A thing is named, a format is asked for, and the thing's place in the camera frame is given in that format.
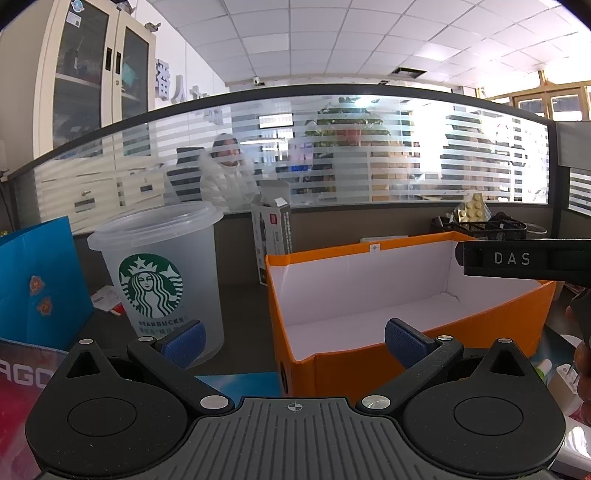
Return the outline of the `operator right hand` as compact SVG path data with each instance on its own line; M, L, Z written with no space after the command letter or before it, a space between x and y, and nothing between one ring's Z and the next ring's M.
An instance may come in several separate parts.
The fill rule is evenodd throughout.
M591 420L591 377L590 377L590 290L584 289L576 295L566 309L566 316L574 321L582 335L582 342L574 354L576 369L579 373L578 395L582 400L580 418L584 424Z

